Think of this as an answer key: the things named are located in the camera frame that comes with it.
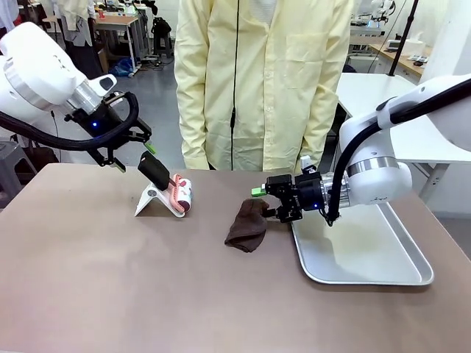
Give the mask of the black background chair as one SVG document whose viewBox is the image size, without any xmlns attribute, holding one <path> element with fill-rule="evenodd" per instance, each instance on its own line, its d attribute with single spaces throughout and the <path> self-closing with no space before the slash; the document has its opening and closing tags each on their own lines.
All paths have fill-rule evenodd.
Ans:
<svg viewBox="0 0 471 353">
<path fill-rule="evenodd" d="M 171 44 L 171 27 L 168 22 L 155 16 L 152 21 L 151 33 L 153 34 L 153 54 L 166 55 L 171 58 L 173 55 L 173 48 Z"/>
</svg>

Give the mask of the blue plastic bag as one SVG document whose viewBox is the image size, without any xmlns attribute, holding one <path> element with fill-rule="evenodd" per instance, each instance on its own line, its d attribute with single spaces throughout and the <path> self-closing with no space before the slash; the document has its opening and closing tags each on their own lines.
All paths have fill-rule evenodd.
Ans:
<svg viewBox="0 0 471 353">
<path fill-rule="evenodd" d="M 132 60 L 130 57 L 125 57 L 118 60 L 112 68 L 109 69 L 108 73 L 116 77 L 130 76 L 134 69 L 132 66 Z"/>
</svg>

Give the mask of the brown cloth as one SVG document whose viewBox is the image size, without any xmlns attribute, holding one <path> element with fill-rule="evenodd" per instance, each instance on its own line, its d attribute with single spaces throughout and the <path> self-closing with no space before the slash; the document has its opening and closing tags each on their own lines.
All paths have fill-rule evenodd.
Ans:
<svg viewBox="0 0 471 353">
<path fill-rule="evenodd" d="M 268 209 L 269 204 L 263 199 L 244 200 L 224 241 L 225 246 L 245 253 L 254 252 L 266 234 L 267 220 L 263 212 Z"/>
</svg>

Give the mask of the background person dark trousers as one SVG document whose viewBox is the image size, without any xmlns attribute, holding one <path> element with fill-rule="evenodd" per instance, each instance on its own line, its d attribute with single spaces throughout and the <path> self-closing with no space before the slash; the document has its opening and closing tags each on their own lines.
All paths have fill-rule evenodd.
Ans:
<svg viewBox="0 0 471 353">
<path fill-rule="evenodd" d="M 65 52 L 89 79 L 103 74 L 93 36 L 96 18 L 93 0 L 54 0 L 54 11 L 63 33 Z"/>
</svg>

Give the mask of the silver metal tray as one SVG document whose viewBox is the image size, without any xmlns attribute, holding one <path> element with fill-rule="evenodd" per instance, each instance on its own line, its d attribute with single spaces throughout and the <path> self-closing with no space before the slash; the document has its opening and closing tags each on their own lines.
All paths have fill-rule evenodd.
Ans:
<svg viewBox="0 0 471 353">
<path fill-rule="evenodd" d="M 326 285 L 427 286 L 433 269 L 390 204 L 341 210 L 328 226 L 317 212 L 291 225 L 300 264 Z"/>
</svg>

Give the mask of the person in yellow coat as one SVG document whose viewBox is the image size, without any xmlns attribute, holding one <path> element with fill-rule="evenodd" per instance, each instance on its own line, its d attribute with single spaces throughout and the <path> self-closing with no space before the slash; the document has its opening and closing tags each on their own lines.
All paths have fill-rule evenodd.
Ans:
<svg viewBox="0 0 471 353">
<path fill-rule="evenodd" d="M 174 75 L 189 169 L 294 173 L 321 161 L 353 0 L 180 0 Z"/>
</svg>

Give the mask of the wooden background table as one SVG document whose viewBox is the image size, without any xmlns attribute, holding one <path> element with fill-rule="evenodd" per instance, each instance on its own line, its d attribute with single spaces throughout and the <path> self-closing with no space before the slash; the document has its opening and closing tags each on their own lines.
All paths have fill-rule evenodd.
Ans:
<svg viewBox="0 0 471 353">
<path fill-rule="evenodd" d="M 98 18 L 95 22 L 96 29 L 98 31 L 112 31 L 112 32 L 126 32 L 128 38 L 128 46 L 130 50 L 130 59 L 132 63 L 132 71 L 128 74 L 128 77 L 133 77 L 141 68 L 140 65 L 136 64 L 135 54 L 136 45 L 132 43 L 132 35 L 136 35 L 135 22 L 138 20 L 138 16 L 117 16 L 117 15 L 105 15 L 103 18 Z"/>
</svg>

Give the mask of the black tripod pole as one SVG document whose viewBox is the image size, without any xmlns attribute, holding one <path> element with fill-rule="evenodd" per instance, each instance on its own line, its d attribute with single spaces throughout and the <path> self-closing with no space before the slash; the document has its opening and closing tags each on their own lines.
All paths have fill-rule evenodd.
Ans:
<svg viewBox="0 0 471 353">
<path fill-rule="evenodd" d="M 407 17 L 405 29 L 404 29 L 402 37 L 400 39 L 400 44 L 399 44 L 398 50 L 397 50 L 396 55 L 394 56 L 393 62 L 391 64 L 391 68 L 388 72 L 388 76 L 394 76 L 394 73 L 396 71 L 397 65 L 400 61 L 400 57 L 401 57 L 402 52 L 403 52 L 404 45 L 406 43 L 406 39 L 407 39 L 408 34 L 410 32 L 411 25 L 414 21 L 414 16 L 415 16 L 415 13 L 417 11 L 418 4 L 419 4 L 419 0 L 413 0 L 412 6 L 411 6 L 411 11 L 410 11 L 410 13 Z"/>
</svg>

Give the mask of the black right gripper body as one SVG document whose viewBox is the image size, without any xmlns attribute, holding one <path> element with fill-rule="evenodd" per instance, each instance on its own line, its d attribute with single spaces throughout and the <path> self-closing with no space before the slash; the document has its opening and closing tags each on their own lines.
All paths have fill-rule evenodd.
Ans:
<svg viewBox="0 0 471 353">
<path fill-rule="evenodd" d="M 294 219 L 302 219 L 303 211 L 323 210 L 325 208 L 322 176 L 319 172 L 296 176 L 294 186 L 297 196 Z"/>
</svg>

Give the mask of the wooden background desk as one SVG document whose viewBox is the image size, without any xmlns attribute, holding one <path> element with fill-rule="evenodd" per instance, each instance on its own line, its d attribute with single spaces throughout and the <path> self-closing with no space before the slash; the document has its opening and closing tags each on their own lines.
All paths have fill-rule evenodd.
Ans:
<svg viewBox="0 0 471 353">
<path fill-rule="evenodd" d="M 395 58 L 394 52 L 387 52 L 380 44 L 370 44 L 369 49 L 378 61 L 373 65 L 371 72 L 374 74 L 388 74 Z M 408 81 L 417 84 L 425 70 L 425 65 L 414 65 L 412 60 L 402 55 L 398 61 L 394 74 L 401 76 Z"/>
</svg>

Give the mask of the white side table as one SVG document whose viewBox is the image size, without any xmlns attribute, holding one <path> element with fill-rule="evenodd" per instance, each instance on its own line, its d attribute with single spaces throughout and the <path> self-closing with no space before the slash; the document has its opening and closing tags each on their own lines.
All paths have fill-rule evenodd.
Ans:
<svg viewBox="0 0 471 353">
<path fill-rule="evenodd" d="M 348 116 L 363 116 L 385 100 L 408 93 L 415 87 L 401 76 L 343 73 L 337 95 Z M 426 178 L 419 191 L 424 202 L 431 199 L 451 165 L 471 165 L 471 152 L 447 141 L 426 116 L 392 128 L 390 133 L 396 158 L 412 164 L 412 169 Z"/>
</svg>

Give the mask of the white lint roller stand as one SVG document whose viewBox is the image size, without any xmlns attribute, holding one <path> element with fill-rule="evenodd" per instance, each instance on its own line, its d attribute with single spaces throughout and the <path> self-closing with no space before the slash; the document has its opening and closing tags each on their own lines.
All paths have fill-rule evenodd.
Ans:
<svg viewBox="0 0 471 353">
<path fill-rule="evenodd" d="M 152 183 L 149 183 L 148 186 L 142 192 L 134 216 L 138 216 L 141 211 L 154 199 L 158 199 L 160 203 L 164 205 L 177 218 L 183 218 L 185 216 L 184 210 L 178 210 L 171 203 L 172 192 L 170 190 L 161 191 L 157 189 Z"/>
</svg>

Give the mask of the pink lint roller black handle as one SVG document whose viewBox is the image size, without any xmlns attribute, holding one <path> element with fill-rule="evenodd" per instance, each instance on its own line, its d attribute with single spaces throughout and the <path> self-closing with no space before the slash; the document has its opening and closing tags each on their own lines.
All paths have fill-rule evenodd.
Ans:
<svg viewBox="0 0 471 353">
<path fill-rule="evenodd" d="M 180 174 L 171 175 L 170 171 L 153 154 L 145 151 L 141 155 L 138 170 L 161 191 L 170 190 L 172 192 L 171 203 L 185 214 L 191 209 L 192 204 L 192 183 Z"/>
</svg>

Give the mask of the background person white coat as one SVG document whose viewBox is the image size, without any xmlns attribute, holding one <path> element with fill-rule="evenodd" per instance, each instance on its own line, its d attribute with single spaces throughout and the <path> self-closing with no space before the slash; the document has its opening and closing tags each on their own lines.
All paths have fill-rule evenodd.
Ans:
<svg viewBox="0 0 471 353">
<path fill-rule="evenodd" d="M 15 27 L 15 20 L 19 15 L 17 0 L 0 0 L 0 29 L 8 32 Z"/>
</svg>

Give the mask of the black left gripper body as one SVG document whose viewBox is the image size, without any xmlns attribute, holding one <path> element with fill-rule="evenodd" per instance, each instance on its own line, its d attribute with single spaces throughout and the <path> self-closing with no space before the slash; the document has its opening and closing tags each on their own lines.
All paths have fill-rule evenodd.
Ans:
<svg viewBox="0 0 471 353">
<path fill-rule="evenodd" d="M 130 131 L 132 125 L 128 125 L 120 133 L 114 134 L 111 139 L 106 140 L 104 143 L 96 142 L 112 130 L 124 126 L 124 120 L 121 120 L 115 110 L 104 102 L 90 114 L 80 108 L 66 115 L 64 120 L 73 121 L 78 124 L 92 137 L 91 142 L 70 140 L 65 144 L 68 148 L 120 148 L 133 139 L 133 132 Z"/>
</svg>

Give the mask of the grey stool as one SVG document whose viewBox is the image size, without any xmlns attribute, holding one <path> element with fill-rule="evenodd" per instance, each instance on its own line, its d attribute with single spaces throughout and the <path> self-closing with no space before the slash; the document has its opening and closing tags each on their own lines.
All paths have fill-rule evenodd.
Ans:
<svg viewBox="0 0 471 353">
<path fill-rule="evenodd" d="M 23 189 L 16 166 L 24 162 L 34 177 L 37 171 L 23 148 L 16 142 L 0 140 L 0 210 L 4 209 Z"/>
</svg>

